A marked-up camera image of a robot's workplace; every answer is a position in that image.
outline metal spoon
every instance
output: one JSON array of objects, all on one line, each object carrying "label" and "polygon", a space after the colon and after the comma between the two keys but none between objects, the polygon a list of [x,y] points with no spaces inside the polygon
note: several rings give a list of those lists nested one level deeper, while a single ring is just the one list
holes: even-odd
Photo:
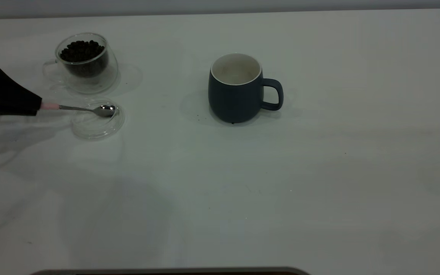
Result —
[{"label": "metal spoon", "polygon": [[59,109],[61,109],[61,110],[88,111],[88,112],[93,112],[95,115],[98,115],[100,117],[111,117],[111,116],[113,116],[113,114],[115,114],[116,107],[115,107],[115,105],[101,105],[101,106],[98,106],[98,107],[91,110],[88,108],[79,108],[79,107],[59,105]]}]

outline spoon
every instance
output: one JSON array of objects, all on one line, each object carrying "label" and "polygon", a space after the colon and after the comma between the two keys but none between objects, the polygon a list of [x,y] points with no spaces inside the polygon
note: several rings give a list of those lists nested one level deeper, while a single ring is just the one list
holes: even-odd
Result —
[{"label": "spoon", "polygon": [[40,107],[44,110],[75,110],[75,111],[88,111],[92,112],[95,115],[98,115],[100,117],[111,117],[115,114],[116,107],[115,105],[100,105],[94,109],[89,108],[79,108],[79,107],[72,107],[72,106],[66,106],[66,105],[58,105],[54,103],[42,103],[42,106]]}]

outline mug rim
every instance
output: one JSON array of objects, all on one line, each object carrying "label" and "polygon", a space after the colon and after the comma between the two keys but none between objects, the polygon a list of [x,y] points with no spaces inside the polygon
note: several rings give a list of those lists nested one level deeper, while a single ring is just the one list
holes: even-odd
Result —
[{"label": "mug rim", "polygon": [[[229,83],[225,83],[225,82],[223,82],[222,80],[219,80],[219,79],[215,76],[215,74],[213,73],[213,66],[215,65],[215,63],[216,63],[217,61],[219,61],[220,58],[225,57],[225,56],[228,56],[228,55],[234,55],[234,54],[236,54],[236,55],[247,56],[247,57],[252,58],[254,61],[256,61],[257,64],[259,65],[259,73],[258,73],[253,79],[249,80],[248,82],[241,83],[241,84],[229,84]],[[248,55],[248,54],[244,54],[244,53],[240,53],[240,52],[232,52],[232,53],[224,54],[224,55],[220,56],[219,58],[215,59],[215,61],[213,61],[213,64],[212,64],[211,67],[210,67],[210,73],[211,73],[211,75],[213,76],[213,78],[215,78],[215,80],[217,80],[218,82],[220,82],[220,83],[222,83],[222,84],[229,85],[229,86],[242,86],[242,85],[249,84],[249,83],[253,82],[254,80],[256,80],[256,79],[260,76],[260,74],[262,73],[262,66],[261,66],[260,62],[259,62],[257,59],[255,59],[254,57],[252,57],[252,56],[250,56],[250,55]]]},{"label": "mug rim", "polygon": [[[85,60],[85,61],[69,62],[69,61],[66,61],[66,60],[62,59],[62,58],[60,57],[60,54],[59,54],[59,46],[62,45],[62,44],[63,44],[64,42],[66,42],[67,40],[73,38],[73,37],[81,36],[81,35],[85,35],[85,34],[96,35],[96,36],[98,36],[99,38],[103,39],[103,41],[105,42],[105,48],[103,49],[103,51],[101,51],[101,53],[98,54],[96,57],[91,58],[91,59],[88,59],[88,60]],[[65,38],[64,40],[62,40],[62,41],[59,43],[59,45],[57,45],[57,47],[55,48],[55,57],[56,57],[60,62],[62,62],[63,64],[67,64],[67,65],[81,65],[81,64],[86,64],[86,63],[89,63],[89,62],[91,62],[91,61],[94,61],[94,60],[100,58],[101,56],[103,56],[103,54],[105,54],[105,52],[106,52],[107,50],[108,50],[108,40],[106,40],[106,38],[105,38],[104,36],[102,36],[102,35],[100,35],[100,34],[97,34],[97,33],[92,33],[92,32],[82,32],[82,33],[78,33],[78,34],[75,34],[75,35],[71,35],[71,36],[69,36],[68,38]]]}]

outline glass saucer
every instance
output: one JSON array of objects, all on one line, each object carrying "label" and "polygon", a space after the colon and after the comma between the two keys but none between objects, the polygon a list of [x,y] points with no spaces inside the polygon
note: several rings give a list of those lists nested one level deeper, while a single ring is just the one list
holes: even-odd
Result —
[{"label": "glass saucer", "polygon": [[115,105],[112,117],[100,117],[91,112],[75,111],[72,115],[72,132],[81,139],[101,139],[117,132],[125,121],[121,106],[110,99],[86,99],[79,107],[94,109],[101,105]]}]

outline mug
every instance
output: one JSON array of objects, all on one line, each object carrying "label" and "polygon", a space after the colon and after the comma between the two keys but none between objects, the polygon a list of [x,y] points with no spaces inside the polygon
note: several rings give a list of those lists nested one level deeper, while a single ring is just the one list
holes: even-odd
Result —
[{"label": "mug", "polygon": [[[103,51],[96,57],[81,61],[69,62],[61,58],[61,53],[69,44],[77,41],[90,42],[93,40]],[[60,77],[51,75],[47,68],[57,65]],[[44,63],[44,76],[54,82],[64,83],[70,89],[83,94],[95,94],[108,89],[118,74],[118,63],[108,41],[96,33],[80,33],[64,39],[55,49],[55,59]]]},{"label": "mug", "polygon": [[[264,102],[264,86],[278,92],[278,103]],[[247,54],[231,53],[218,58],[210,68],[208,101],[215,115],[230,123],[255,117],[261,108],[276,111],[283,106],[283,87],[263,78],[260,63]]]}]

